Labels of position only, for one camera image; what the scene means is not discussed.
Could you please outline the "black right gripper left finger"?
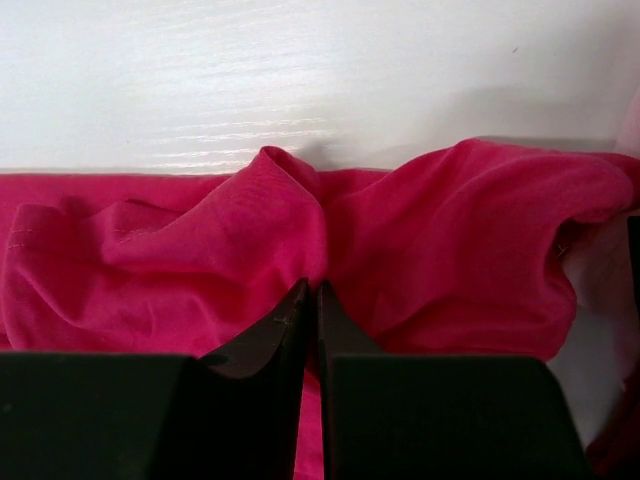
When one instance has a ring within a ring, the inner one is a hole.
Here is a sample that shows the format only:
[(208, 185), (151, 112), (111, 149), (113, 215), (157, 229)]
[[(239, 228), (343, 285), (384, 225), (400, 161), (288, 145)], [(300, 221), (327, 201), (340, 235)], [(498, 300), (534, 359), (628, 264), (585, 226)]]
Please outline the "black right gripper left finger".
[(209, 354), (5, 353), (5, 479), (290, 479), (308, 284)]

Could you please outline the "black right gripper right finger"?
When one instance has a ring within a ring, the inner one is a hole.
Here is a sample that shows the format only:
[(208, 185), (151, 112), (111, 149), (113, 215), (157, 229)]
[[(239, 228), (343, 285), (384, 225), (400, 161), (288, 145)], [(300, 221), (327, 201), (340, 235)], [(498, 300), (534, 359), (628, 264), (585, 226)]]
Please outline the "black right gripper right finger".
[(523, 356), (398, 355), (317, 293), (329, 479), (590, 479), (562, 390)]

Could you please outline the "crimson red t shirt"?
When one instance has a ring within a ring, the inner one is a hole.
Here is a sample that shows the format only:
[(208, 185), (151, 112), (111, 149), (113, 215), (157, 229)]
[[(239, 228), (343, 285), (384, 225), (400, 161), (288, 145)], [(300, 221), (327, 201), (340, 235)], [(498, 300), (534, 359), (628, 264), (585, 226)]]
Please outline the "crimson red t shirt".
[[(308, 284), (294, 475), (324, 473), (317, 293), (398, 355), (546, 366), (578, 308), (562, 262), (639, 206), (639, 163), (466, 140), (394, 171), (320, 172), (265, 147), (229, 176), (5, 175), (5, 353), (203, 357)], [(639, 475), (639, 372), (590, 479)]]

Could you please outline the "pink folded t shirt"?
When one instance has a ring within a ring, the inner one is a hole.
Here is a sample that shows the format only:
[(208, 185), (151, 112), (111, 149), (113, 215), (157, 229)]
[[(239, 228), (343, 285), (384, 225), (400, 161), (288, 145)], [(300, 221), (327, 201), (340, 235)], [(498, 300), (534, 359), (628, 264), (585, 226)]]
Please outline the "pink folded t shirt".
[(567, 341), (548, 366), (568, 402), (580, 440), (590, 444), (612, 417), (639, 360), (636, 309), (625, 211), (587, 233), (562, 262), (577, 294)]

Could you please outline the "black folded t shirt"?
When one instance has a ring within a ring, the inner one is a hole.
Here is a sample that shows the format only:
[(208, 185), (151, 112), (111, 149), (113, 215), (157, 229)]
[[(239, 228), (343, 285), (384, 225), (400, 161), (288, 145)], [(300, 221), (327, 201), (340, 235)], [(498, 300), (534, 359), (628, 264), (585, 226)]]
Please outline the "black folded t shirt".
[(632, 264), (638, 264), (640, 256), (640, 217), (638, 215), (630, 215), (627, 218), (627, 231), (630, 261)]

